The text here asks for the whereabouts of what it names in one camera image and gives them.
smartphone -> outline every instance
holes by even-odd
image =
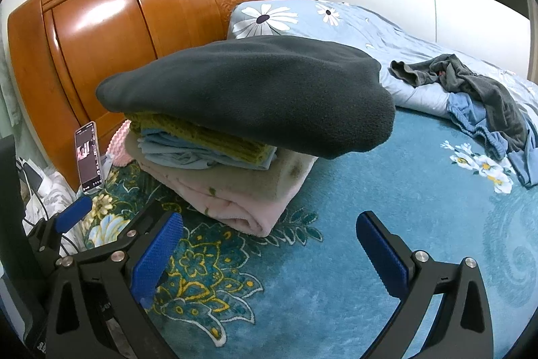
[[[104,182],[95,122],[88,122],[75,132],[75,154],[82,192],[86,195],[99,192]]]

blue clothing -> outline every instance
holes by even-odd
[[[161,130],[144,129],[138,139],[138,147],[147,160],[153,163],[181,169],[208,169],[216,164],[235,166],[245,169],[266,171],[275,158],[276,148],[260,165],[246,163],[218,151],[204,148]]]
[[[463,92],[450,94],[447,102],[450,119],[460,130],[472,138],[482,138],[486,154],[494,160],[502,160],[508,150],[507,140],[497,131],[490,131],[486,110],[479,101],[473,101]]]
[[[517,178],[525,187],[531,187],[538,183],[538,148],[536,141],[538,133],[530,118],[523,114],[527,124],[527,143],[525,150],[508,153],[508,159],[517,173]]]

folded clothes stack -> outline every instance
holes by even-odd
[[[201,213],[263,237],[317,157],[388,139],[395,108],[379,71],[350,46],[258,36],[170,54],[107,78],[96,95],[131,120],[126,154],[141,169]]]
[[[147,160],[182,169],[216,164],[266,171],[276,148],[262,142],[219,133],[166,114],[126,113]]]

blue rubber pad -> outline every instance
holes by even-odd
[[[183,219],[179,213],[174,213],[133,269],[131,294],[137,303],[155,295],[157,282],[182,236]]]
[[[409,292],[406,266],[364,213],[357,218],[357,239],[367,253],[389,295],[400,300]]]
[[[56,217],[54,228],[57,233],[67,233],[91,210],[92,202],[89,196],[82,196]]]

phone screen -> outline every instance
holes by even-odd
[[[86,192],[101,185],[103,180],[94,123],[84,125],[75,133],[75,149],[82,191]]]

